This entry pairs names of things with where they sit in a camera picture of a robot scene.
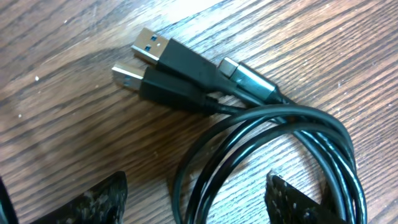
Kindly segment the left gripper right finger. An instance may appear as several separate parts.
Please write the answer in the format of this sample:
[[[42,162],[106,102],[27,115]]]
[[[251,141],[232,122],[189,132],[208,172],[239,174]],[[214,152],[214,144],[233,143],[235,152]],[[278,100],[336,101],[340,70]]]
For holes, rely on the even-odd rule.
[[[345,224],[273,172],[267,174],[264,201],[271,224]]]

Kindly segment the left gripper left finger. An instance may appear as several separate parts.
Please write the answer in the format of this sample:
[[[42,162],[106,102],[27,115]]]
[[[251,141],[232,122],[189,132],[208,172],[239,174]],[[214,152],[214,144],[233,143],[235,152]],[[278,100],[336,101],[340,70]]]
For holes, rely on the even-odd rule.
[[[117,171],[35,223],[122,224],[127,193],[126,174]]]

